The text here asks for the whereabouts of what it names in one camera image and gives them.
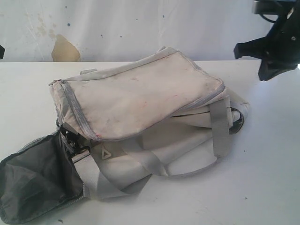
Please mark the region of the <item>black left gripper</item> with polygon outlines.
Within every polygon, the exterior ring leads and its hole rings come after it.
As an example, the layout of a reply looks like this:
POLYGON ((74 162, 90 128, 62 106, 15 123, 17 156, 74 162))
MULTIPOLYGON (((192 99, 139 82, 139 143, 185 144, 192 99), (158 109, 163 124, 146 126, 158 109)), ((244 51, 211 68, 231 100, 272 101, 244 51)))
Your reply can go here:
POLYGON ((5 53, 5 48, 0 45, 0 59, 3 59, 5 53))

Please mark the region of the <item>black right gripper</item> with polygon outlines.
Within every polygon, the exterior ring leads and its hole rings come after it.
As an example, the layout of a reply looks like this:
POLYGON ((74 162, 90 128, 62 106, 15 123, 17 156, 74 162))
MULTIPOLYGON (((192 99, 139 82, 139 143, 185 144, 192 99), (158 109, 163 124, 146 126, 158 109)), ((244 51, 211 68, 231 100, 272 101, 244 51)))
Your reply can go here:
POLYGON ((266 36, 237 43, 233 52, 236 59, 249 56, 261 60, 260 81, 296 69, 300 63, 300 8, 281 12, 266 36))

